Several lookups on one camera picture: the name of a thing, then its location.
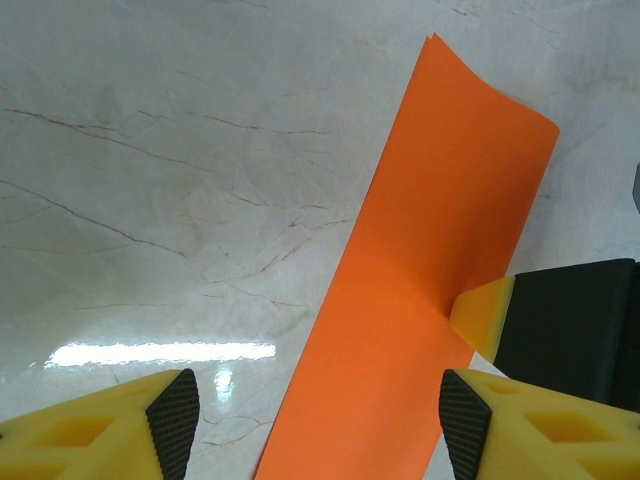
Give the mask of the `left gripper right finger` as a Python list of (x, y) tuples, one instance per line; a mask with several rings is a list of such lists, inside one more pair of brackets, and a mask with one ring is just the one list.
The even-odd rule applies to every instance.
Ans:
[(447, 369), (438, 415), (455, 480), (640, 480), (640, 413)]

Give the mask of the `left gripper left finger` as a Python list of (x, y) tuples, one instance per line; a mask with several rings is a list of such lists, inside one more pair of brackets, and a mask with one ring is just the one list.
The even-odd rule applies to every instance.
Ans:
[(166, 370), (0, 422), (0, 480), (184, 480), (195, 374)]

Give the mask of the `orange paper sheet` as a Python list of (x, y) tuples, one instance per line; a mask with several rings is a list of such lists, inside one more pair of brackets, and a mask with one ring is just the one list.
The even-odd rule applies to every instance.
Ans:
[(452, 303), (506, 273), (558, 136), (427, 38), (255, 480), (423, 479)]

